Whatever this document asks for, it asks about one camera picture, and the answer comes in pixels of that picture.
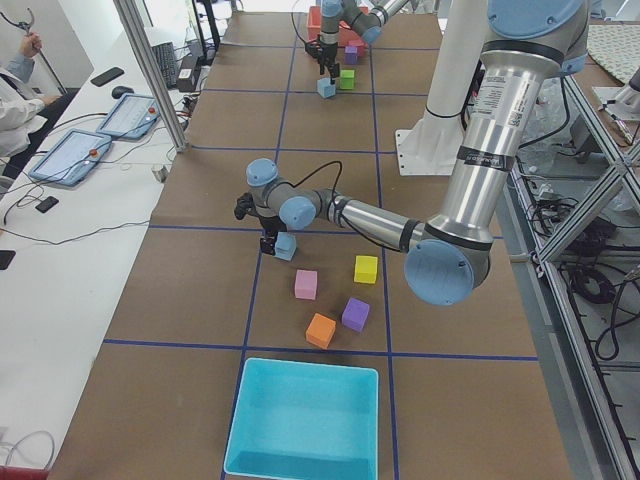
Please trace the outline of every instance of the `cube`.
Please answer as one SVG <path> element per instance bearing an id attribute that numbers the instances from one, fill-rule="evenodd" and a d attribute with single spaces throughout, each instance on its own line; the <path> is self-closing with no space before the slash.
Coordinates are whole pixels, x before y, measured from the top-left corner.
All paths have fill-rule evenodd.
<path id="1" fill-rule="evenodd" d="M 358 38 L 357 40 L 349 40 L 349 46 L 356 47 L 358 49 L 358 57 L 364 56 L 366 44 L 362 39 Z"/>
<path id="2" fill-rule="evenodd" d="M 356 283 L 376 283 L 378 276 L 378 257 L 356 255 L 356 268 L 353 281 Z"/>
<path id="3" fill-rule="evenodd" d="M 275 257 L 290 262 L 296 252 L 296 247 L 296 237 L 287 232 L 279 232 L 276 240 Z"/>
<path id="4" fill-rule="evenodd" d="M 358 64 L 358 49 L 356 47 L 344 47 L 344 63 L 347 65 Z"/>
<path id="5" fill-rule="evenodd" d="M 368 303 L 357 298 L 349 298 L 347 306 L 342 312 L 342 324 L 356 332 L 362 332 L 364 324 L 367 322 L 370 308 Z"/>
<path id="6" fill-rule="evenodd" d="M 356 88 L 356 71 L 341 70 L 340 71 L 340 90 L 353 90 Z"/>
<path id="7" fill-rule="evenodd" d="M 307 328 L 307 342 L 326 350 L 329 348 L 334 333 L 336 333 L 335 320 L 316 313 Z"/>
<path id="8" fill-rule="evenodd" d="M 318 272 L 314 270 L 298 270 L 296 272 L 295 295 L 304 300 L 315 300 L 318 289 Z"/>
<path id="9" fill-rule="evenodd" d="M 330 98 L 336 94 L 336 84 L 331 79 L 323 77 L 318 80 L 318 93 L 322 98 Z"/>

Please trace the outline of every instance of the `green cube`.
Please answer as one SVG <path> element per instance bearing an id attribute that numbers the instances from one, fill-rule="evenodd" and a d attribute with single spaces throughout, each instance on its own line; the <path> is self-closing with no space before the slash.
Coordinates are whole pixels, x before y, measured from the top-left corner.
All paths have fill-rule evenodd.
<path id="1" fill-rule="evenodd" d="M 356 71 L 340 71 L 340 90 L 353 90 L 356 87 Z"/>

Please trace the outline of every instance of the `red box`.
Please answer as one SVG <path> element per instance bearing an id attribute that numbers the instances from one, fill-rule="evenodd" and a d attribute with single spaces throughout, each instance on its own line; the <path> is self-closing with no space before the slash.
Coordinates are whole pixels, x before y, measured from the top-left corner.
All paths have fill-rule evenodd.
<path id="1" fill-rule="evenodd" d="M 369 13 L 367 7 L 360 7 L 364 13 Z M 320 7 L 310 7 L 309 14 L 307 15 L 307 32 L 308 39 L 315 40 L 320 34 L 320 27 L 322 26 L 322 13 Z M 338 45 L 340 47 L 346 47 L 349 44 L 349 40 L 357 40 L 360 38 L 356 32 L 349 28 L 345 22 L 340 22 L 340 31 L 338 33 Z"/>

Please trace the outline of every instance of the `yellow cube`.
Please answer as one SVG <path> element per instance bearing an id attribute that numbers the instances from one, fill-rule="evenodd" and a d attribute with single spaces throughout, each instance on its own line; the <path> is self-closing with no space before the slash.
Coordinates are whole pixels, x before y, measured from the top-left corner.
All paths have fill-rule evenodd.
<path id="1" fill-rule="evenodd" d="M 376 283 L 378 276 L 378 257 L 356 255 L 356 271 L 353 281 L 356 283 Z"/>

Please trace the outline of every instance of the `table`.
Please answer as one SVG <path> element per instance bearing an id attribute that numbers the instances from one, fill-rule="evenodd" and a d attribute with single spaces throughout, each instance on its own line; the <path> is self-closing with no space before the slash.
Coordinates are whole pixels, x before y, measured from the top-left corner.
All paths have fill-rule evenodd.
<path id="1" fill-rule="evenodd" d="M 236 45 L 214 62 L 192 148 L 152 214 L 53 480 L 238 478 L 222 460 L 252 356 L 375 368 L 381 479 L 572 476 L 500 238 L 490 278 L 438 308 L 410 293 L 402 255 L 353 233 L 314 224 L 297 232 L 287 263 L 261 255 L 259 226 L 233 217 L 244 169 L 262 156 L 293 180 L 340 158 L 342 191 L 416 218 L 435 213 L 447 179 L 400 177 L 393 132 L 422 115 L 440 39 L 433 16 L 394 18 L 355 67 L 356 89 L 327 101 L 288 15 L 232 19 L 226 42 Z M 356 254 L 380 258 L 376 285 L 353 283 Z M 318 270 L 315 302 L 293 298 L 298 268 Z M 338 318 L 349 296 L 371 305 L 364 332 L 339 326 L 329 351 L 307 344 L 313 314 Z"/>
<path id="2" fill-rule="evenodd" d="M 150 41 L 167 32 L 150 29 Z M 112 66 L 125 75 L 104 87 L 87 82 L 60 119 L 93 112 L 108 112 L 115 101 L 110 92 L 127 85 L 148 94 L 144 77 L 124 35 L 97 65 L 92 77 Z M 178 102 L 182 94 L 171 93 Z M 104 117 L 91 117 L 54 130 L 42 145 L 51 147 L 68 128 L 94 130 Z M 105 157 L 113 161 L 149 140 L 114 164 L 98 165 L 71 189 L 44 186 L 45 195 L 60 203 L 43 215 L 30 205 L 13 208 L 6 229 L 22 235 L 60 241 L 102 227 L 149 219 L 163 185 L 155 180 L 154 164 L 167 164 L 173 155 L 166 129 L 155 127 L 137 142 L 118 141 Z M 28 171 L 37 161 L 25 168 Z M 0 215 L 28 188 L 20 175 L 12 191 L 0 201 Z M 61 246 L 39 244 L 7 233 L 0 248 L 15 250 L 10 268 L 0 272 L 0 426 L 8 427 L 3 441 L 16 442 L 30 432 L 52 433 L 57 450 L 64 439 L 85 381 L 100 347 L 109 320 L 124 287 L 146 225 L 105 232 Z M 35 437 L 24 445 L 29 458 L 14 456 L 12 465 L 41 467 L 49 456 L 46 438 Z"/>

